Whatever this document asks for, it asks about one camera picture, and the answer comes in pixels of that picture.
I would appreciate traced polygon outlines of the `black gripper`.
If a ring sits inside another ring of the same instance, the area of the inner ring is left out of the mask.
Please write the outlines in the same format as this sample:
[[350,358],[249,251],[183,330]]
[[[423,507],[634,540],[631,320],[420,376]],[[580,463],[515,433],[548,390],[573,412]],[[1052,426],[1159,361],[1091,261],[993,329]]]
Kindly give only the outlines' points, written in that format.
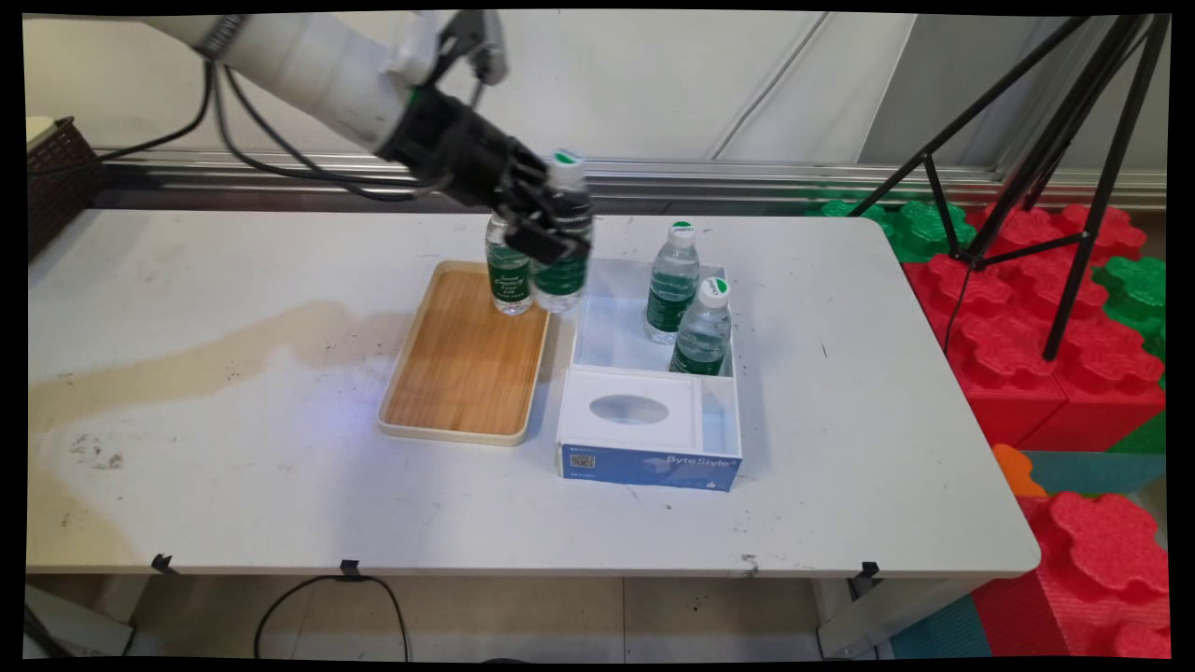
[[584,236],[565,226],[546,161],[453,94],[413,88],[376,158],[465,207],[502,207],[503,242],[541,265],[590,255]]

